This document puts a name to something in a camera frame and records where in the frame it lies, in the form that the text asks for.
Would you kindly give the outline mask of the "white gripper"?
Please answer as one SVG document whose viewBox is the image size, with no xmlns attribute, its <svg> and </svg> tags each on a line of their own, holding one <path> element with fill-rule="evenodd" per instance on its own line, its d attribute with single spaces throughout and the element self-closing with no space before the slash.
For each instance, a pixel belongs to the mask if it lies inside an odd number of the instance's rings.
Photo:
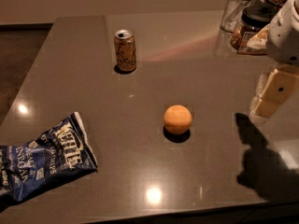
<svg viewBox="0 0 299 224">
<path fill-rule="evenodd" d="M 299 65 L 299 0 L 288 0 L 269 24 L 266 49 L 278 63 Z M 277 67 L 259 76 L 250 111 L 270 118 L 299 89 L 298 67 Z"/>
</svg>

